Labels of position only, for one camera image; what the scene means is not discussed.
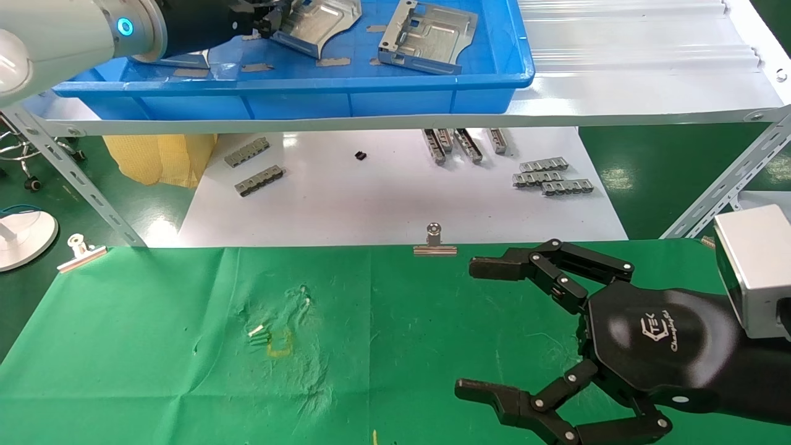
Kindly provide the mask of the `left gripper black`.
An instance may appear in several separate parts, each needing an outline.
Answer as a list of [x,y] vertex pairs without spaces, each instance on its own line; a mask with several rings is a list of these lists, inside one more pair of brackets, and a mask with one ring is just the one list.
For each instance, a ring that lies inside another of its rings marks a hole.
[[268,39],[279,31],[290,8],[291,1],[166,1],[164,57],[214,48],[252,28]]

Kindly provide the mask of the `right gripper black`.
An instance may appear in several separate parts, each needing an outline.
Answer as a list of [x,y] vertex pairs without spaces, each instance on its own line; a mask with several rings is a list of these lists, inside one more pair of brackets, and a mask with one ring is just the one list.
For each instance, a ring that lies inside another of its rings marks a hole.
[[[673,428],[653,404],[721,411],[721,380],[742,336],[730,304],[722,295],[636,287],[629,284],[634,270],[625,260],[559,239],[472,257],[471,277],[530,281],[571,315],[585,314],[590,360],[539,394],[460,378],[455,396],[491,406],[501,425],[532,431],[546,444],[653,444]],[[607,287],[588,299],[573,275]],[[591,383],[633,409],[633,417],[578,426],[562,419],[559,409]]]

